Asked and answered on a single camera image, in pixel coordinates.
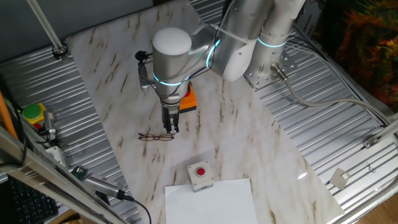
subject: orange object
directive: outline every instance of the orange object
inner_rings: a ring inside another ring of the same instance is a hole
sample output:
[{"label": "orange object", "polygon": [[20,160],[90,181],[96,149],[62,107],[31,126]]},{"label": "orange object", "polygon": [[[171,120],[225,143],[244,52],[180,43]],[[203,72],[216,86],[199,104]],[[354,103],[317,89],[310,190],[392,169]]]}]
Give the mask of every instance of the orange object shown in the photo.
[{"label": "orange object", "polygon": [[197,109],[197,98],[193,92],[192,85],[189,85],[187,94],[181,100],[180,113],[185,113],[188,111],[193,111]]},{"label": "orange object", "polygon": [[15,132],[14,125],[12,124],[10,112],[8,111],[8,107],[6,102],[4,101],[4,97],[0,92],[0,113],[2,115],[2,119],[4,120],[4,124],[6,125],[7,131],[16,139],[18,139],[17,133]]}]

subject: cable connector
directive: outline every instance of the cable connector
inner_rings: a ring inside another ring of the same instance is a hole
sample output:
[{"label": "cable connector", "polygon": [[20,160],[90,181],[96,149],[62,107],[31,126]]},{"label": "cable connector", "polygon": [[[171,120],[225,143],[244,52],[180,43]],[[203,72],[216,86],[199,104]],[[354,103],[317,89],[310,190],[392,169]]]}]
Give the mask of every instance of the cable connector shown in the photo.
[{"label": "cable connector", "polygon": [[279,68],[277,63],[272,63],[271,70],[273,72],[276,72],[276,74],[278,74],[278,76],[282,80],[282,82],[285,82],[286,80],[288,80],[287,75]]}]

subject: marble surface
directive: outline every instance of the marble surface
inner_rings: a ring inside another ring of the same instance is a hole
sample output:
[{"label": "marble surface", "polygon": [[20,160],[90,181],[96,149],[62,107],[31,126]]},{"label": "marble surface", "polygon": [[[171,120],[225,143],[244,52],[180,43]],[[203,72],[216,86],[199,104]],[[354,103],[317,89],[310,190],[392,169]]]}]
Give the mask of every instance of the marble surface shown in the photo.
[{"label": "marble surface", "polygon": [[186,1],[173,1],[67,39],[132,196],[163,224],[164,188],[189,184],[187,166],[207,160],[216,181],[250,178],[258,223],[327,223],[343,214],[244,78],[227,82],[208,72],[193,79],[198,107],[180,115],[175,139],[138,140],[165,130],[159,98],[140,89],[134,54],[150,51],[161,28],[192,33],[199,23]]}]

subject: emergency stop button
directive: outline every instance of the emergency stop button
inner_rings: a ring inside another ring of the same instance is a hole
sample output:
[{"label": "emergency stop button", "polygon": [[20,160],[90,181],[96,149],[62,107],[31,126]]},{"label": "emergency stop button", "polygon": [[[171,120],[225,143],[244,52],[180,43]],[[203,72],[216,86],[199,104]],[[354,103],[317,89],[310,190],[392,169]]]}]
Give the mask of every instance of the emergency stop button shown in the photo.
[{"label": "emergency stop button", "polygon": [[197,170],[198,177],[203,177],[205,175],[205,173],[206,172],[205,172],[204,168],[199,168]]}]

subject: gray cable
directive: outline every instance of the gray cable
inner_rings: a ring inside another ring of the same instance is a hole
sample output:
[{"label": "gray cable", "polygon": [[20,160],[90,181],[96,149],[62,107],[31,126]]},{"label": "gray cable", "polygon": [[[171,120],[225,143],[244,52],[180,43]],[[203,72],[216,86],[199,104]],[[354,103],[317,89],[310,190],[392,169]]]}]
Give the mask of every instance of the gray cable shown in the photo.
[{"label": "gray cable", "polygon": [[382,118],[388,125],[391,124],[391,121],[389,118],[386,117],[386,115],[384,115],[381,111],[379,111],[377,108],[375,108],[374,106],[370,105],[369,103],[365,103],[362,100],[356,100],[356,99],[350,99],[350,98],[343,98],[343,99],[337,99],[337,100],[330,100],[330,101],[326,101],[326,102],[321,102],[321,103],[310,103],[307,102],[303,99],[301,99],[296,92],[293,90],[292,86],[290,85],[289,81],[286,80],[285,84],[287,86],[287,88],[290,90],[290,92],[292,93],[292,95],[294,97],[296,97],[296,99],[304,105],[307,106],[312,106],[312,107],[320,107],[320,106],[329,106],[335,103],[342,103],[342,102],[350,102],[350,103],[356,103],[359,105],[362,105],[370,110],[372,110],[374,113],[376,113],[380,118]]}]

